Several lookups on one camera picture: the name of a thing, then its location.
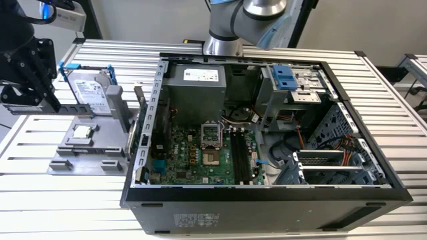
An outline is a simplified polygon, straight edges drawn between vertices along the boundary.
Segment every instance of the metal workbench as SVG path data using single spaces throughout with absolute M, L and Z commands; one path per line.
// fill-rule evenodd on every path
M 133 83 L 149 99 L 158 52 L 200 54 L 198 44 L 150 44 L 86 40 L 73 44 L 62 61 L 110 64 L 122 99 L 137 107 Z M 351 51 L 244 47 L 256 58 L 325 61 L 345 89 L 367 128 L 413 197 L 413 202 L 348 233 L 285 235 L 162 236 L 180 239 L 427 239 L 427 125 L 369 60 Z M 61 103 L 74 103 L 62 79 L 54 82 Z M 122 176 L 52 176 L 45 171 L 70 116 L 21 116 L 0 144 L 0 238 L 136 239 L 145 236 L 132 212 L 120 209 Z
M 404 67 L 419 83 L 427 87 L 427 55 L 405 54 L 397 67 Z

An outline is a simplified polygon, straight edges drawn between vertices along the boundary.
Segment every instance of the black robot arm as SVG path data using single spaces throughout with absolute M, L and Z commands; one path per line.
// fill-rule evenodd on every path
M 13 115 L 66 114 L 53 92 L 57 77 L 53 41 L 34 38 L 32 24 L 56 19 L 56 3 L 72 8 L 72 1 L 38 0 L 53 8 L 46 19 L 25 16 L 17 0 L 0 0 L 0 104 Z

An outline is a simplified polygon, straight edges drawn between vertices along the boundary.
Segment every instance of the ram slot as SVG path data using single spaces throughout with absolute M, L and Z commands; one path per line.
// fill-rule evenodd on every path
M 248 161 L 248 149 L 242 132 L 230 132 L 230 156 L 232 156 L 232 168 L 233 168 L 233 182 L 236 185 L 249 184 L 249 161 Z

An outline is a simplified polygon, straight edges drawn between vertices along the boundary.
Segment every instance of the open computer tower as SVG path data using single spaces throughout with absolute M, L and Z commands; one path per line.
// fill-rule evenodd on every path
M 325 62 L 161 53 L 121 204 L 146 234 L 348 231 L 412 198 Z

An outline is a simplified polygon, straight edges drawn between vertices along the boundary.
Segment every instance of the power supply label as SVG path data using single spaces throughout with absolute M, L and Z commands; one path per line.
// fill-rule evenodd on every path
M 185 81 L 218 82 L 218 71 L 214 69 L 194 69 L 184 70 Z

